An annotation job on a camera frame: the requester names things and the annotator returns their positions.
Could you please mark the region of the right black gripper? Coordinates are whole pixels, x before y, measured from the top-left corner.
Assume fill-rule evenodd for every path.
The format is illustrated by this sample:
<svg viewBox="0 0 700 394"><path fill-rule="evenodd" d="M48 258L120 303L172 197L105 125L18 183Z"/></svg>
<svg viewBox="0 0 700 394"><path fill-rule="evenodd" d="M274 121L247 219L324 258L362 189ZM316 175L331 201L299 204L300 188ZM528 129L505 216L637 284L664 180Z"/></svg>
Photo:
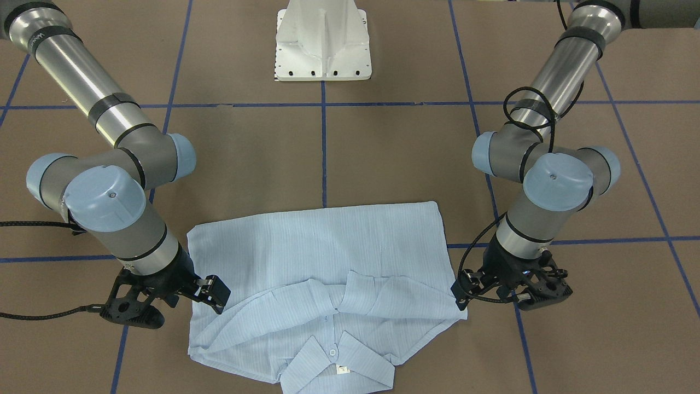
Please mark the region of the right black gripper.
<svg viewBox="0 0 700 394"><path fill-rule="evenodd" d="M160 244L137 257L129 258L129 295L150 304L160 298L176 304L179 296L206 304L221 315L231 291L217 275L201 279L194 272L192 260L182 244Z"/></svg>

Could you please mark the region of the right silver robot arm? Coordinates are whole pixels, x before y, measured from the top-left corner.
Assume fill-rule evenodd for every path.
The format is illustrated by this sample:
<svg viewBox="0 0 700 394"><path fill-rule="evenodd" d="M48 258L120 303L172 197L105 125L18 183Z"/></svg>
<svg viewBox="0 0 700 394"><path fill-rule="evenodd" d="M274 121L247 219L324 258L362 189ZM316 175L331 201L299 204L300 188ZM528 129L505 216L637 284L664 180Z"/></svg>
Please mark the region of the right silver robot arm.
<svg viewBox="0 0 700 394"><path fill-rule="evenodd" d="M115 282L126 296L108 297L102 315L127 322L157 314L153 299L178 297L220 314L230 290L215 275L200 277L147 191L188 176L196 166L190 141L165 134L118 85L51 1L3 1L2 38L31 56L57 82L112 147L77 158L48 154L26 177L27 189L68 224L92 234L123 265Z"/></svg>

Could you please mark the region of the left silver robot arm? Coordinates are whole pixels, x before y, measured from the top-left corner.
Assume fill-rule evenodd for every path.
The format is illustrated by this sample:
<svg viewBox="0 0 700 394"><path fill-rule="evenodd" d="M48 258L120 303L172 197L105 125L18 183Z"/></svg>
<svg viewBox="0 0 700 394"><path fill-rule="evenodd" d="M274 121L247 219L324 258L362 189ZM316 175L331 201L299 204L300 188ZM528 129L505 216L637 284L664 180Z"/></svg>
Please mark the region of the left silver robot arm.
<svg viewBox="0 0 700 394"><path fill-rule="evenodd" d="M697 1L582 1L568 18L553 52L512 106L506 122L473 145L473 165L492 177L522 185L514 204L492 227L497 231L480 269L460 266L452 285L457 308L471 301L513 303L522 311L565 301L572 293L549 245L575 212L609 192L621 174L616 155L604 147L555 145L557 123L580 97L588 71L626 30L698 29Z"/></svg>

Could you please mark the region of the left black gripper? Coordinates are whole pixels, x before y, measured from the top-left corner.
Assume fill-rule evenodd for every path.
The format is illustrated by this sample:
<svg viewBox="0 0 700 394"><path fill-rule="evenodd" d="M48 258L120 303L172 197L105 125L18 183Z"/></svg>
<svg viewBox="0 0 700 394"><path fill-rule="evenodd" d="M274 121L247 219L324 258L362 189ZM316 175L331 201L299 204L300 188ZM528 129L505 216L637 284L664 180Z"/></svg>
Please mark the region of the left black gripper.
<svg viewBox="0 0 700 394"><path fill-rule="evenodd" d="M541 260L541 253L535 258L515 256L493 235L483 253L482 267L470 272L470 277L457 277L451 287L457 308L465 311L473 299L485 299L493 288L498 299L541 299Z"/></svg>

